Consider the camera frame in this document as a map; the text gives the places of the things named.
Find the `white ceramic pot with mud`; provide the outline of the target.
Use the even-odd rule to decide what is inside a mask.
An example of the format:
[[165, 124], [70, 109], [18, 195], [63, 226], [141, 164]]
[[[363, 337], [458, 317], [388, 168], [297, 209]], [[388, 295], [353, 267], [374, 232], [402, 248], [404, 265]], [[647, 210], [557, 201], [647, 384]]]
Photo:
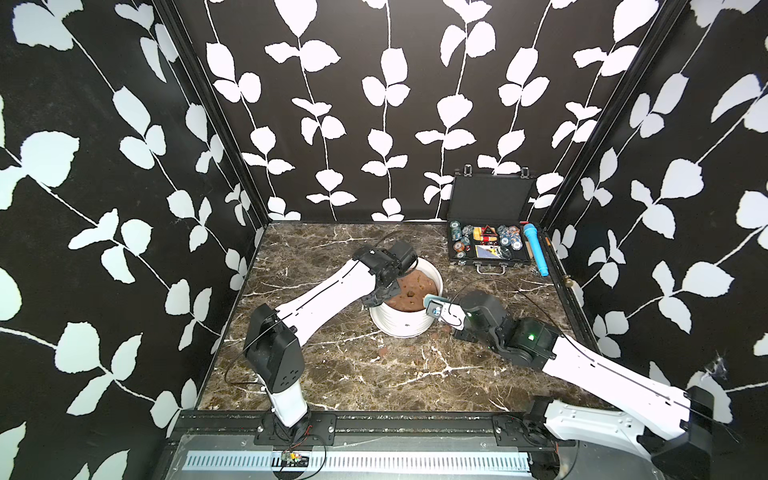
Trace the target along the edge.
[[396, 338], [413, 338], [424, 333], [434, 319], [426, 313], [427, 295], [443, 293], [443, 279], [437, 268], [419, 258], [415, 269], [398, 280], [400, 293], [377, 307], [369, 309], [373, 323], [385, 334]]

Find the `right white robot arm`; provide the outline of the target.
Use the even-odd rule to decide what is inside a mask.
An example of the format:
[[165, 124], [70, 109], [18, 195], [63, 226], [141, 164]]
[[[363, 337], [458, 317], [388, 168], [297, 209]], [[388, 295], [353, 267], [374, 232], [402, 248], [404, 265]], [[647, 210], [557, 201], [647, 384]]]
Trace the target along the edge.
[[427, 314], [509, 363], [541, 371], [610, 404], [601, 410], [544, 400], [538, 421], [559, 440], [586, 441], [636, 455], [672, 479], [708, 479], [714, 397], [665, 385], [589, 350], [555, 326], [510, 316], [499, 299], [473, 291], [457, 303], [430, 296]]

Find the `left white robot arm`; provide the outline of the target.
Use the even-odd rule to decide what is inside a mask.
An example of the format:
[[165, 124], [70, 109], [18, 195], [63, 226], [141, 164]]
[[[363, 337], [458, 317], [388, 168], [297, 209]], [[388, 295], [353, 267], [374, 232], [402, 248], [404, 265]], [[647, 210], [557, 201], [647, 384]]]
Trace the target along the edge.
[[400, 294], [399, 279], [417, 265], [418, 255], [405, 241], [388, 248], [364, 245], [336, 273], [307, 293], [275, 308], [267, 304], [251, 314], [242, 349], [263, 382], [272, 413], [292, 428], [309, 417], [299, 379], [302, 347], [323, 325], [350, 304], [377, 307]]

